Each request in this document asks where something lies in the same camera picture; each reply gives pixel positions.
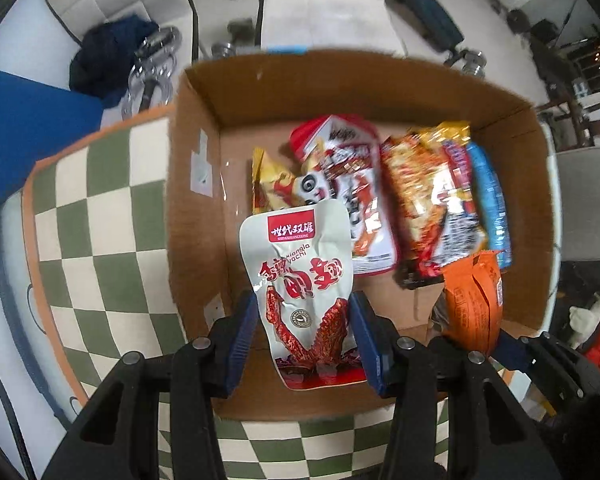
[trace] metal bolt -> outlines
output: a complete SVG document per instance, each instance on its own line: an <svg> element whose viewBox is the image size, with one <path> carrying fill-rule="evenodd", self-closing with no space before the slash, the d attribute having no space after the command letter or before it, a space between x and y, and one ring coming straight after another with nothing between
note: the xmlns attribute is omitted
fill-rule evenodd
<svg viewBox="0 0 600 480"><path fill-rule="evenodd" d="M416 342L410 337L399 337L397 344L403 350L413 350L416 346Z"/></svg>
<svg viewBox="0 0 600 480"><path fill-rule="evenodd" d="M481 365L484 362L484 355L478 352L477 350L471 350L469 352L469 361L476 365Z"/></svg>
<svg viewBox="0 0 600 480"><path fill-rule="evenodd" d="M127 352L122 356L122 362L125 365L134 365L140 360L139 352Z"/></svg>
<svg viewBox="0 0 600 480"><path fill-rule="evenodd" d="M191 344L196 350L204 350L205 348L209 348L211 346L211 339L208 337L197 337L191 342Z"/></svg>

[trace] white floor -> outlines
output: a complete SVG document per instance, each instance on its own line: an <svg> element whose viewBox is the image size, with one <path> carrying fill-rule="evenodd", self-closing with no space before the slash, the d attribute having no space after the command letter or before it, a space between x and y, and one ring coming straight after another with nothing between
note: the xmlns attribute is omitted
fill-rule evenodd
<svg viewBox="0 0 600 480"><path fill-rule="evenodd" d="M544 83L538 77L526 41L511 33L504 18L497 16L487 0L438 0L465 37L463 46L481 50L486 59L486 79L515 92L533 104L548 101ZM217 41L229 41L227 23L252 18L256 23L258 0L194 0L198 12L200 43L209 52ZM390 10L394 28L406 46L408 56L442 63L438 53L415 27Z"/></svg>

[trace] white snack package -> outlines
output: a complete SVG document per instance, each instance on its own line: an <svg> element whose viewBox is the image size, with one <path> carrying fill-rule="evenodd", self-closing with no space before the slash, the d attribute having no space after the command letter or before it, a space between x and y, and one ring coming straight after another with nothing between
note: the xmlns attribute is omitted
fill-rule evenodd
<svg viewBox="0 0 600 480"><path fill-rule="evenodd" d="M380 141L375 127L356 116L332 115L296 128L290 145L306 174L302 190L307 193L300 193L301 197L317 201L326 195L347 206L354 274L393 269L398 249L384 209L387 202L381 189ZM317 175L323 175L327 184L321 185Z"/></svg>
<svg viewBox="0 0 600 480"><path fill-rule="evenodd" d="M353 269L345 205L323 200L248 217L240 251L285 385L364 381L348 322Z"/></svg>

